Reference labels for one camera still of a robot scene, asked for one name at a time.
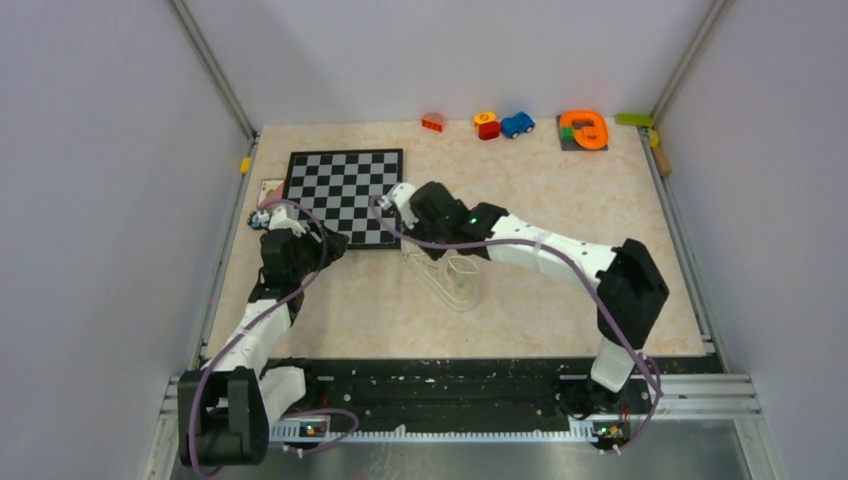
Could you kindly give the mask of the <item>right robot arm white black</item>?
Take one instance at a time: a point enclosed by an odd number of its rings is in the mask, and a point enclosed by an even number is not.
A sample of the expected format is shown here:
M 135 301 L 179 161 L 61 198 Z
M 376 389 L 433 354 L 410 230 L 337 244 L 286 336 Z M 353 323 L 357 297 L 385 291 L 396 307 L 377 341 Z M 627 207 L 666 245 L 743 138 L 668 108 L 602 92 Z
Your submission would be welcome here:
M 534 226 L 507 209 L 480 202 L 467 207 L 439 182 L 394 186 L 386 197 L 402 232 L 432 259 L 447 250 L 517 265 L 583 288 L 595 304 L 602 341 L 586 385 L 589 404 L 612 412 L 627 397 L 633 370 L 646 372 L 640 355 L 669 297 L 648 248 L 627 238 L 595 244 Z

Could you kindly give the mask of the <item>black white chessboard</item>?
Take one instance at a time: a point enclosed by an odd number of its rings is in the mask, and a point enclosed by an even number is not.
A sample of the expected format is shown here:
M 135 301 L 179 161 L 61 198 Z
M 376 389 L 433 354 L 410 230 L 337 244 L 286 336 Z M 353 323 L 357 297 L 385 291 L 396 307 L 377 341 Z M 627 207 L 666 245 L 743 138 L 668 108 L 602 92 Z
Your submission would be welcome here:
M 350 250 L 398 249 L 400 240 L 369 210 L 369 200 L 403 181 L 401 148 L 296 151 L 290 154 L 283 197 L 307 208 L 349 239 Z

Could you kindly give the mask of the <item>wooden block right rail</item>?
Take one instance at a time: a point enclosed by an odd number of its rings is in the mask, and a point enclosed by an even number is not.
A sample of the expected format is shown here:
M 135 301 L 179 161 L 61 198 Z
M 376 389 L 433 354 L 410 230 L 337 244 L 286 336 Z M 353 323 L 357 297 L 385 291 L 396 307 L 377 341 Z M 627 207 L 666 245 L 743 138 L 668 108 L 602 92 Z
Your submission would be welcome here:
M 652 154 L 655 159 L 656 168 L 662 178 L 667 178 L 673 171 L 673 166 L 670 158 L 665 153 L 661 146 L 652 147 Z

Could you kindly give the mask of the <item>small blue toy robot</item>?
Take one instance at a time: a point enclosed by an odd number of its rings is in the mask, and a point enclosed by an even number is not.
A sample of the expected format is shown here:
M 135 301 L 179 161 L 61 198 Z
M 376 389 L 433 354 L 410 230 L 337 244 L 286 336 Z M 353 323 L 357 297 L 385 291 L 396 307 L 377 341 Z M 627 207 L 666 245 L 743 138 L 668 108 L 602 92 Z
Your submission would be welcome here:
M 250 213 L 247 219 L 247 225 L 255 231 L 267 231 L 269 229 L 272 213 L 265 209 L 256 210 Z

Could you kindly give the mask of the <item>orange marble track toy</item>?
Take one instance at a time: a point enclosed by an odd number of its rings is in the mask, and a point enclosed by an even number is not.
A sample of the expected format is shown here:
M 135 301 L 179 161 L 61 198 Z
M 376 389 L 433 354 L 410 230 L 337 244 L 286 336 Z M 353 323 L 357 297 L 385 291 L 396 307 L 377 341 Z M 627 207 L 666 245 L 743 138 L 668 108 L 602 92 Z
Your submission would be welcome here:
M 557 117 L 562 151 L 605 151 L 610 135 L 606 120 L 590 110 L 571 110 Z

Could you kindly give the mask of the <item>pink tangram card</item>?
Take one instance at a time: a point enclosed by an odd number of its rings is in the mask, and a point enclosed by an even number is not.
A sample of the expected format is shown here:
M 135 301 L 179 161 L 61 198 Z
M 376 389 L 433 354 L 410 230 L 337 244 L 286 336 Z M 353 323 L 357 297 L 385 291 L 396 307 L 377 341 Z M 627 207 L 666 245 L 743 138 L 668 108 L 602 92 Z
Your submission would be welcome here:
M 284 185 L 284 178 L 262 180 L 260 183 L 256 208 L 258 210 L 264 209 L 267 203 L 279 200 L 283 196 Z

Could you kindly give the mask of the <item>red toy block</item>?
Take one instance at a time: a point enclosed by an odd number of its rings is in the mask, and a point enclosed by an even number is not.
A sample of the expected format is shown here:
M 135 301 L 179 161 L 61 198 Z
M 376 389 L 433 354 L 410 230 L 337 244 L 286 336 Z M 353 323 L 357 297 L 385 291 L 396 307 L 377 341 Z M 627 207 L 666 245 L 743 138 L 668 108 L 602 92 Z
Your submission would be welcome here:
M 501 133 L 501 124 L 498 121 L 490 121 L 481 123 L 477 128 L 477 136 L 482 141 L 489 141 L 498 138 Z

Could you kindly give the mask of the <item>green block on rail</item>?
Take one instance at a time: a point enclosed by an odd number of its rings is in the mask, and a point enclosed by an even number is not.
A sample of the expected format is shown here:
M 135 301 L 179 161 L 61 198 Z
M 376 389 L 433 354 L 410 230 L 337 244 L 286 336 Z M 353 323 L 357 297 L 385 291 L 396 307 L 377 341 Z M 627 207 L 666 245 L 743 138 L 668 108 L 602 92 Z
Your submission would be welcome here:
M 635 113 L 618 113 L 615 121 L 620 125 L 653 128 L 655 120 L 651 115 Z

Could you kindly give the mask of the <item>beige lace sneaker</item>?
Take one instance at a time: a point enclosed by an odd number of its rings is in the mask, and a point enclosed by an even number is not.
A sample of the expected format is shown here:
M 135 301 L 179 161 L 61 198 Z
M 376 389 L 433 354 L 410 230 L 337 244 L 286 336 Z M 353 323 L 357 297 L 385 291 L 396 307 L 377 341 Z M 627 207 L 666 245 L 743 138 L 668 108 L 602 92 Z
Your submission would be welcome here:
M 479 266 L 471 259 L 448 251 L 431 259 L 420 247 L 401 242 L 401 255 L 412 272 L 449 308 L 466 312 L 481 297 Z

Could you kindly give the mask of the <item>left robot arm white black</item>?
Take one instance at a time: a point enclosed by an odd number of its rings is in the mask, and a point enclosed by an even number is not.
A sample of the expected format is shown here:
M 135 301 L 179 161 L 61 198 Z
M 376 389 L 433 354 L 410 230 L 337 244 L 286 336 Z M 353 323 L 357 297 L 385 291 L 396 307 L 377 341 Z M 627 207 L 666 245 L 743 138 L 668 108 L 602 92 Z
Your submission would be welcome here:
M 315 225 L 261 236 L 262 265 L 240 323 L 212 359 L 185 371 L 177 383 L 183 465 L 258 465 L 269 449 L 271 426 L 289 407 L 302 414 L 317 407 L 321 388 L 303 369 L 266 365 L 302 308 L 306 281 L 341 258 L 348 242 Z

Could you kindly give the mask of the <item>blue toy car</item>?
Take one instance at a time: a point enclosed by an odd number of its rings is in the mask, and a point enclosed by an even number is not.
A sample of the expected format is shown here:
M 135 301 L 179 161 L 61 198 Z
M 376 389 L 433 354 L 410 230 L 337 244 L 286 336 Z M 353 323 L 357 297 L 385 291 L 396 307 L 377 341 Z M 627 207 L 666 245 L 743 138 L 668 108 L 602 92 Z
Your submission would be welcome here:
M 500 122 L 500 127 L 503 136 L 514 139 L 520 135 L 532 132 L 536 127 L 536 123 L 529 114 L 521 111 L 503 118 Z

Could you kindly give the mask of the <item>orange toy block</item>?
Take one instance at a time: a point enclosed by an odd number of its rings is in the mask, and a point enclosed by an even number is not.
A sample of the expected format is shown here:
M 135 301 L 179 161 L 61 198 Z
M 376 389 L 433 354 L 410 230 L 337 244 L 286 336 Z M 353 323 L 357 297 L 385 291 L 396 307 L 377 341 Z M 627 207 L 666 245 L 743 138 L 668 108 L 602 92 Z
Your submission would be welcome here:
M 425 113 L 421 119 L 421 126 L 425 129 L 443 133 L 445 128 L 445 120 L 444 117 L 438 112 L 427 112 Z

